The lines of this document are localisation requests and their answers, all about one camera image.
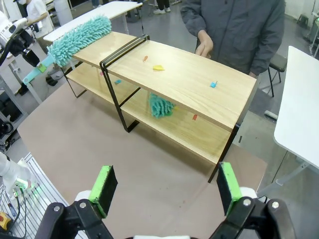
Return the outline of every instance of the jacket zipper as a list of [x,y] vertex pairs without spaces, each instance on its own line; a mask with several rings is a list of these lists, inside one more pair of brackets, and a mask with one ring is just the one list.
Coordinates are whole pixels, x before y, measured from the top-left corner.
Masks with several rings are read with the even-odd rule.
[[227,25],[226,25],[226,28],[224,30],[223,37],[221,38],[221,44],[220,44],[220,48],[219,48],[218,54],[217,54],[217,61],[219,60],[220,50],[221,50],[221,47],[223,45],[223,41],[224,41],[224,38],[225,38],[225,35],[226,35],[226,31],[227,31],[227,27],[228,27],[228,24],[229,24],[229,21],[230,21],[230,17],[233,14],[234,5],[235,5],[235,0],[233,0],[233,4],[232,4],[231,10],[230,10],[230,14],[229,14],[228,20],[227,20]]

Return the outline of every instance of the lower shelf board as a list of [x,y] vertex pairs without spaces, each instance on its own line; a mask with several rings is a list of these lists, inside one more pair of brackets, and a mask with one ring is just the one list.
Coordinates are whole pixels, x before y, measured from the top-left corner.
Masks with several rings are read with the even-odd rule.
[[[67,78],[114,104],[100,72],[100,69],[83,63],[69,73]],[[110,75],[110,79],[119,103],[137,88],[124,80],[115,84],[118,80],[115,76]],[[152,117],[149,94],[146,90],[140,89],[121,107],[122,111],[199,157],[217,164],[230,132],[200,117],[193,120],[194,113],[179,106],[174,108],[171,116],[159,119]]]

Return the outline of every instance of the chair leg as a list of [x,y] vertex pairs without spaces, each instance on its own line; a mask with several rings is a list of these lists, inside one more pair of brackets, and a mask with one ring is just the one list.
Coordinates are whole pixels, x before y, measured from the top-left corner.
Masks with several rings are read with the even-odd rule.
[[278,75],[279,75],[279,83],[281,83],[280,72],[278,72]]
[[269,81],[270,81],[271,93],[273,94],[273,97],[274,97],[273,81],[272,81],[272,79],[271,79],[269,67],[268,67],[268,74],[269,74]]

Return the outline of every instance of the gray jacket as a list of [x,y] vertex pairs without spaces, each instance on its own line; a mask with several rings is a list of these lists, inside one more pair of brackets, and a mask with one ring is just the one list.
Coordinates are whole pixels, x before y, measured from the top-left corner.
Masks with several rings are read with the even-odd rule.
[[284,0],[184,0],[180,12],[191,34],[211,37],[212,60],[246,74],[266,71],[282,42]]

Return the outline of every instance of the screw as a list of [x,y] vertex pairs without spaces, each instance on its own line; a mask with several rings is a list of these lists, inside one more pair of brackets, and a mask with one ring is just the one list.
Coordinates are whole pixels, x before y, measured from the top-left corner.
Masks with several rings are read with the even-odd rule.
[[249,206],[251,204],[251,201],[249,199],[244,200],[244,205]]
[[278,208],[279,207],[279,203],[278,202],[273,202],[272,203],[272,207],[275,208],[275,209]]
[[85,203],[80,203],[80,208],[85,208],[86,204]]

